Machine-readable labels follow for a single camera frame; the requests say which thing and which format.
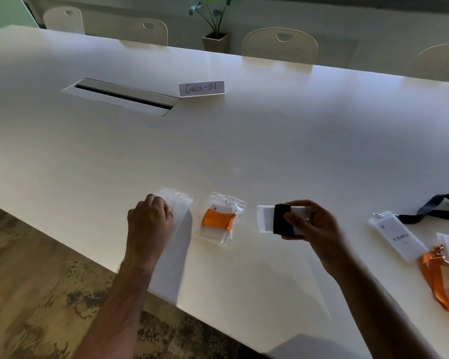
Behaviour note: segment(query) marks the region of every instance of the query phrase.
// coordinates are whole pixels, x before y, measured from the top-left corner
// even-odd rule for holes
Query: black strap
[[[273,233],[284,235],[286,237],[294,237],[293,226],[284,218],[284,214],[291,211],[289,204],[277,204],[274,206]]]
[[[429,200],[422,208],[418,210],[416,215],[399,215],[399,220],[404,224],[416,224],[419,223],[426,215],[449,220],[449,211],[434,210],[437,205],[443,202],[444,199],[449,200],[449,194],[440,194],[432,197],[431,200]]]

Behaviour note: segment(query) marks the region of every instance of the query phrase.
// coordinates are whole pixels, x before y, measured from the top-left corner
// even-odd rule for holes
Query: chair handle hole
[[[291,40],[293,38],[293,35],[291,34],[286,34],[286,33],[277,33],[276,34],[276,39],[278,39],[281,42],[287,42],[289,40]]]

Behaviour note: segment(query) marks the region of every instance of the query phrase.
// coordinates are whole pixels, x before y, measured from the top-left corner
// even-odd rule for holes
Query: chair backrest
[[[168,46],[168,29],[165,23],[154,18],[139,18],[137,23],[138,28],[133,28],[136,34],[133,41]]]
[[[81,11],[76,7],[60,6],[45,11],[43,22],[47,29],[85,34]]]
[[[299,30],[259,29],[245,37],[241,54],[284,62],[314,64],[317,42],[311,35]]]
[[[411,66],[410,77],[449,82],[449,44],[421,52]]]

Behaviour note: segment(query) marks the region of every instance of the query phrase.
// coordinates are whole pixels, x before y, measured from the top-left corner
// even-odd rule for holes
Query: floor
[[[0,359],[70,359],[114,273],[0,210]],[[136,359],[258,358],[148,294]]]

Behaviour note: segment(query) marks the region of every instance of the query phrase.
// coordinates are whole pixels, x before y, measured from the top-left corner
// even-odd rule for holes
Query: conference table
[[[177,98],[163,117],[62,92],[83,78]],[[179,98],[178,84],[225,83]],[[276,359],[369,358],[309,244],[258,233],[257,205],[313,199],[449,359],[449,313],[369,224],[449,193],[449,83],[0,29],[0,208],[117,271],[126,214],[171,188],[194,203],[150,291]],[[232,245],[196,236],[211,192],[247,202]],[[429,248],[449,222],[409,228]]]

